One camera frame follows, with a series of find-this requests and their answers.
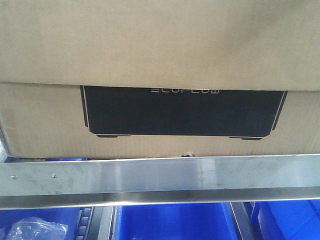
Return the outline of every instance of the clear plastic wrap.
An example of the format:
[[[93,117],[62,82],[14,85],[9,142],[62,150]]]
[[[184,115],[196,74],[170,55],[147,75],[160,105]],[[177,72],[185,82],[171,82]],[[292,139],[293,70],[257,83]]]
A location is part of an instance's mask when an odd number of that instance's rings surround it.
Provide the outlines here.
[[[67,225],[27,217],[12,226],[6,240],[64,240],[67,231]]]

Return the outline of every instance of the cardboard surface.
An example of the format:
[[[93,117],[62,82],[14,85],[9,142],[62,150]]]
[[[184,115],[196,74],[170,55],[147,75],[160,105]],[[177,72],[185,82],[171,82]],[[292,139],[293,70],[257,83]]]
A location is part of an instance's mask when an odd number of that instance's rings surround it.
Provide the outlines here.
[[[320,91],[319,23],[316,0],[0,0],[0,81]]]
[[[79,86],[0,83],[0,121],[14,157],[148,158],[320,153],[320,92],[289,91],[261,140],[226,136],[101,138],[85,126]]]

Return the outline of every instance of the blue plastic bin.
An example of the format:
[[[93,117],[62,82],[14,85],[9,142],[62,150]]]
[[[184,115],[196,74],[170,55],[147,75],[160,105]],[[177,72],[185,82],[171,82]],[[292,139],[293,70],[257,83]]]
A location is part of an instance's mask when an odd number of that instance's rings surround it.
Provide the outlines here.
[[[256,202],[251,222],[261,240],[320,240],[320,201]]]
[[[12,225],[21,219],[38,217],[47,222],[55,222],[68,225],[65,240],[74,240],[78,231],[78,218],[82,208],[51,208],[51,209],[19,209],[0,211],[0,229],[5,228],[7,236]]]
[[[237,240],[225,203],[118,207],[114,240]]]

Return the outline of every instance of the cardboard box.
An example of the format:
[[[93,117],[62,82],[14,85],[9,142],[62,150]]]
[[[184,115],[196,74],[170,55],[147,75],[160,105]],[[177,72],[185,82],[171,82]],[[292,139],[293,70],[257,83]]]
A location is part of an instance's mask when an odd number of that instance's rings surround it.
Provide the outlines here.
[[[319,153],[319,22],[317,1],[0,0],[2,139],[24,158]]]
[[[223,108],[215,104],[218,100]],[[81,91],[76,85],[0,83],[0,103],[4,141],[14,157],[113,159],[179,157],[187,152],[219,156],[320,151],[318,91],[89,86]],[[235,110],[228,118],[224,109]],[[215,122],[198,124],[208,119]],[[101,122],[111,127],[101,127]]]
[[[316,0],[0,0],[0,81],[320,91]]]

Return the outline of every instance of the box flap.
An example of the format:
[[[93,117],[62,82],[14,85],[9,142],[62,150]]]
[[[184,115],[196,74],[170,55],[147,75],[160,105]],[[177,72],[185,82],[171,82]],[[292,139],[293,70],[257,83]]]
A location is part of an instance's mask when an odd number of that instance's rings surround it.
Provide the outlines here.
[[[320,90],[318,1],[0,1],[0,81]]]

